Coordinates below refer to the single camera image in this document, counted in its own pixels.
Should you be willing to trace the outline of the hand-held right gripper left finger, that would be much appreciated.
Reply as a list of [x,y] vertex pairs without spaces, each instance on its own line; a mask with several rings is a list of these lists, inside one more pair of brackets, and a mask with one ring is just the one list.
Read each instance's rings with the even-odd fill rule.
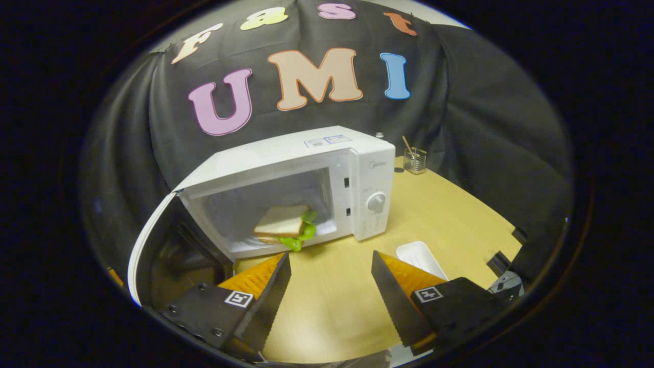
[[199,283],[161,308],[178,330],[245,361],[262,361],[269,333],[292,275],[278,254],[217,286]]

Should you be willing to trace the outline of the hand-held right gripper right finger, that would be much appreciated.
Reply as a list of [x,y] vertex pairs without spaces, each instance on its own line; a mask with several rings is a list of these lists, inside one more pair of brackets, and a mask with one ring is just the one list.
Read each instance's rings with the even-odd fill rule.
[[511,288],[484,289],[467,278],[446,281],[379,251],[371,274],[402,345],[415,355],[461,343],[511,303]]

